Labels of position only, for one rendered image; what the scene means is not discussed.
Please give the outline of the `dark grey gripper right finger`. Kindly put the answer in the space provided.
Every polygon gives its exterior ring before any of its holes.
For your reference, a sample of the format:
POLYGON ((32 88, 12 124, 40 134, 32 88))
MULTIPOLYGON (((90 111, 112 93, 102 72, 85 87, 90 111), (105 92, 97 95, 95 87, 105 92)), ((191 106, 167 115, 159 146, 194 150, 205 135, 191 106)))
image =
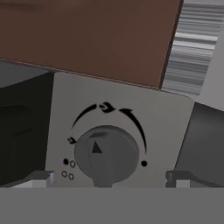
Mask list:
POLYGON ((212 188, 224 188, 224 185, 215 184, 200 178, 189 171, 167 171, 165 174, 166 188, 178 188, 178 187, 212 187, 212 188))

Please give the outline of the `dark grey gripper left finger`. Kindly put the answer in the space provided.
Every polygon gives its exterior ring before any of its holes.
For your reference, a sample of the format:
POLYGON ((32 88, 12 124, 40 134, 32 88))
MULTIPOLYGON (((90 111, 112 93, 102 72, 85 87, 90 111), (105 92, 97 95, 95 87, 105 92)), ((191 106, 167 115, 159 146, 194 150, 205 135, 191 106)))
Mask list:
POLYGON ((11 182, 3 188, 47 188, 54 182, 54 171, 34 171, 27 177, 11 182))

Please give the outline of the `black stove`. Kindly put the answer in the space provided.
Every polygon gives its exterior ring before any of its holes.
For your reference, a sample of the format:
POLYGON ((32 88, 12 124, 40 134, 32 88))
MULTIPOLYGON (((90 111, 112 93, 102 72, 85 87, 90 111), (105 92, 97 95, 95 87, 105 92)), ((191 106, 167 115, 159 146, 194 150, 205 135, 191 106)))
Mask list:
MULTIPOLYGON (((0 187, 24 179, 32 172, 48 171, 46 153, 53 81, 57 73, 94 78, 79 73, 47 72, 0 86, 0 187)), ((158 90, 143 85, 114 82, 158 90)), ((224 111, 194 99, 192 101, 191 117, 171 171, 189 171, 199 179, 224 186, 224 111)))

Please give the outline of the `grey stove knob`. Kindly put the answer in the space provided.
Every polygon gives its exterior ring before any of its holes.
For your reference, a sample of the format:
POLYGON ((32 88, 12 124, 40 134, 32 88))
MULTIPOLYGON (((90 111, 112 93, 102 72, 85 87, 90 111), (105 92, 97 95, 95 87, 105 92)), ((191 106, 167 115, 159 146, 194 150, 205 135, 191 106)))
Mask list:
POLYGON ((134 173, 139 148, 134 137, 124 129, 102 125, 88 130, 78 139, 74 158, 95 187, 112 187, 134 173))

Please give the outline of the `grey stove control panel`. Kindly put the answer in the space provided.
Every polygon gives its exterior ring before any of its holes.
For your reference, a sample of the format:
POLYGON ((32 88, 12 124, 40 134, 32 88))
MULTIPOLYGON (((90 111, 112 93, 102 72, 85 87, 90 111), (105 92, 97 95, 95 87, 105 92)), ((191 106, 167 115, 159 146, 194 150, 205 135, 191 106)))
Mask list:
POLYGON ((139 148, 134 173, 112 187, 163 187, 174 168, 193 111, 193 100, 148 87, 56 73, 45 168, 56 187, 95 187, 76 164, 78 139, 111 125, 130 133, 139 148))

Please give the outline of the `brown wooden cupboard door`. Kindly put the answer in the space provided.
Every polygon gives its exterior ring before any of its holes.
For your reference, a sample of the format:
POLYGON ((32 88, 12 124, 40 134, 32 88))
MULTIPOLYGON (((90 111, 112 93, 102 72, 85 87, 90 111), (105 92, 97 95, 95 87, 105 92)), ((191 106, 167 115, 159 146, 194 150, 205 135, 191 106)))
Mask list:
POLYGON ((184 0, 0 0, 0 59, 160 88, 184 0))

